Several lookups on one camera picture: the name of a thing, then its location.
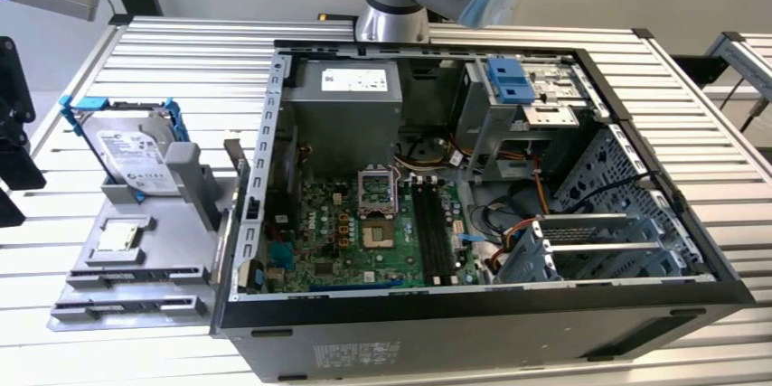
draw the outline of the hard drive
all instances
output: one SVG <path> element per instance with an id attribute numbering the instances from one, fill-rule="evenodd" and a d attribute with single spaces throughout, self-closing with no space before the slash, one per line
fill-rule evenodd
<path id="1" fill-rule="evenodd" d="M 114 102 L 86 98 L 63 115 L 83 136 L 113 184 L 127 184 L 151 196 L 178 195 L 165 163 L 170 144 L 189 141 L 179 105 Z"/>

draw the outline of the ram slot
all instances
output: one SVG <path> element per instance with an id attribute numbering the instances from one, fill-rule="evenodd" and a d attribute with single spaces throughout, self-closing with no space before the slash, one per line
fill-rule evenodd
<path id="1" fill-rule="evenodd" d="M 422 262 L 425 265 L 425 282 L 431 286 L 450 285 L 450 277 L 454 274 L 453 256 L 443 205 L 437 194 L 437 185 L 414 184 L 411 190 L 417 210 L 415 220 Z"/>

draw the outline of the metal table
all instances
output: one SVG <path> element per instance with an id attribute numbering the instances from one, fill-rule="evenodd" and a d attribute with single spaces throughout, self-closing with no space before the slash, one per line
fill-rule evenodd
<path id="1" fill-rule="evenodd" d="M 77 98 L 90 95 L 133 101 L 175 97 L 191 139 L 203 148 L 203 162 L 219 174 L 230 174 L 222 140 L 241 137 L 246 146 L 257 141 L 273 40 L 350 40 L 351 35 L 351 25 L 337 22 L 137 18 L 129 26 L 109 28 L 67 92 Z M 525 385 L 772 381 L 772 167 L 657 41 L 630 30 L 493 27 L 471 31 L 446 24 L 435 25 L 433 39 L 590 51 L 761 305 L 635 362 L 447 372 L 337 384 L 503 384 L 513 379 Z M 211 339 L 206 327 L 59 334 L 46 329 L 49 307 L 105 201 L 103 174 L 57 112 L 47 117 L 34 143 L 49 186 L 39 192 L 14 193 L 30 221 L 21 228 L 0 230 L 2 383 L 9 384 L 7 376 L 11 383 L 23 384 L 259 383 L 231 343 Z"/>
<path id="2" fill-rule="evenodd" d="M 741 132 L 751 125 L 754 118 L 765 113 L 772 101 L 772 35 L 761 33 L 741 34 L 726 32 L 715 40 L 707 56 L 721 56 L 738 71 L 742 80 L 729 94 L 725 104 L 741 84 L 749 81 L 759 91 L 761 97 L 751 108 Z"/>

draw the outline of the white sticker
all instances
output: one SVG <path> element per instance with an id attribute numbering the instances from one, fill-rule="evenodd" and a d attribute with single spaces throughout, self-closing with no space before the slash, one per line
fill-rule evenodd
<path id="1" fill-rule="evenodd" d="M 355 365 L 391 365 L 398 361 L 399 341 L 314 345 L 319 368 L 345 368 Z"/>
<path id="2" fill-rule="evenodd" d="M 323 91 L 387 92 L 387 70 L 329 68 L 323 71 Z"/>
<path id="3" fill-rule="evenodd" d="M 157 139 L 141 131 L 102 130 L 97 137 L 126 183 L 147 194 L 178 193 Z"/>
<path id="4" fill-rule="evenodd" d="M 462 160 L 463 160 L 463 154 L 462 152 L 457 149 L 454 150 L 454 155 L 450 157 L 450 163 L 454 166 L 458 166 L 462 164 Z"/>

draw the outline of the green circuit board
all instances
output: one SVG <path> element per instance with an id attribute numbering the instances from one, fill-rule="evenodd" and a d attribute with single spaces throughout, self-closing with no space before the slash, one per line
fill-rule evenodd
<path id="1" fill-rule="evenodd" d="M 454 252 L 459 285 L 477 284 L 470 249 L 455 251 L 454 225 L 466 232 L 462 204 L 453 183 L 438 187 Z M 401 183 L 398 214 L 391 219 L 358 215 L 357 180 L 306 184 L 295 245 L 295 269 L 286 272 L 278 292 L 326 290 L 329 286 L 385 285 L 390 288 L 427 287 L 422 247 L 415 223 L 411 185 Z"/>

